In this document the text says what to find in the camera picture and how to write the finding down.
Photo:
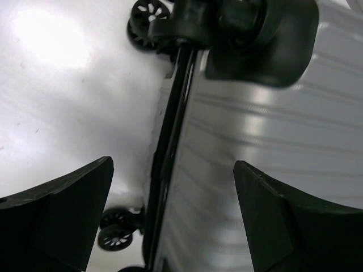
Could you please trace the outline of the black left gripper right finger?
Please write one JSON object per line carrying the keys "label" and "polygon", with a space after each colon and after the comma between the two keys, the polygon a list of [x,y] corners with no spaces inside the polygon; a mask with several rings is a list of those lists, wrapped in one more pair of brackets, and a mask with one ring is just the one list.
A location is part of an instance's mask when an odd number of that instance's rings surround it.
{"label": "black left gripper right finger", "polygon": [[233,169],[255,271],[361,271],[362,210],[307,194],[245,161]]}

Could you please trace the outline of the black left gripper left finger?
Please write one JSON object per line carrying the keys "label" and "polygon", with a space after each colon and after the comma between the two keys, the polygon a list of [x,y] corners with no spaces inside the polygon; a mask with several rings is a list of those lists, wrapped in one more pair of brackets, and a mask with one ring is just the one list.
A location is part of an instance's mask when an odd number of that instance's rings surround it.
{"label": "black left gripper left finger", "polygon": [[101,157],[1,198],[1,271],[86,271],[114,173]]}

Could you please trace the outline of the grey suitcase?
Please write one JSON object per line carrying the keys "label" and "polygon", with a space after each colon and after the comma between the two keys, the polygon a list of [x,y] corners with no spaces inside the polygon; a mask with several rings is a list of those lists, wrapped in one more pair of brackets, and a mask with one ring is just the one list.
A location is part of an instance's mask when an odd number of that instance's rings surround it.
{"label": "grey suitcase", "polygon": [[130,271],[255,271],[234,181],[244,161],[362,210],[362,2],[173,1],[128,33],[175,66],[155,116],[142,207],[108,209],[98,246],[142,236]]}

